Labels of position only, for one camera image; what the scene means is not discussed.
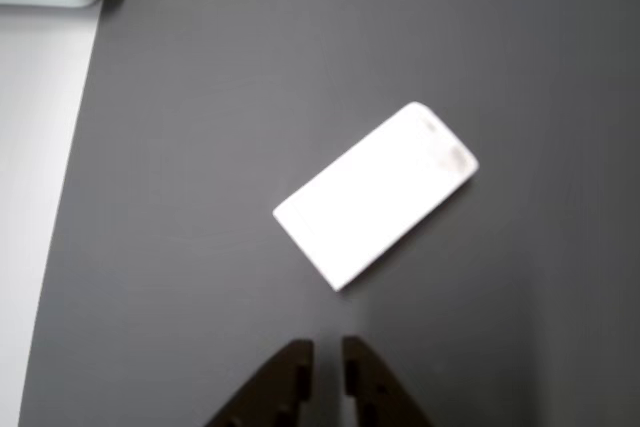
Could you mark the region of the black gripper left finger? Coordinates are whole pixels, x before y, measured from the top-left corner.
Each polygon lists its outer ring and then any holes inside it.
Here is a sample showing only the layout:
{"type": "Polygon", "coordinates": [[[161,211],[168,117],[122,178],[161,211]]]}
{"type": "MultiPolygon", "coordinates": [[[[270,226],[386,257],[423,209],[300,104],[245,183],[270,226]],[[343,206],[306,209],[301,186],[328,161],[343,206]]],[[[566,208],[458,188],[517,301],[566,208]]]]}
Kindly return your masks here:
{"type": "Polygon", "coordinates": [[[313,368],[313,341],[292,340],[264,362],[206,426],[297,426],[301,405],[311,398],[313,368]]]}

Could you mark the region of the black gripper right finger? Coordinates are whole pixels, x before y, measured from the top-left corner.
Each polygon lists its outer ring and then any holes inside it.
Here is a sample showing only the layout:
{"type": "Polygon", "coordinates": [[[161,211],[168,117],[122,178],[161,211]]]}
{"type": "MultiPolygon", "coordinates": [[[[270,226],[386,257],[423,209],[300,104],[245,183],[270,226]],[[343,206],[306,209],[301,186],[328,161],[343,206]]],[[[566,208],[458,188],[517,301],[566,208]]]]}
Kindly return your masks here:
{"type": "Polygon", "coordinates": [[[362,338],[342,339],[342,359],[345,394],[355,402],[358,426],[434,425],[386,362],[362,338]]]}

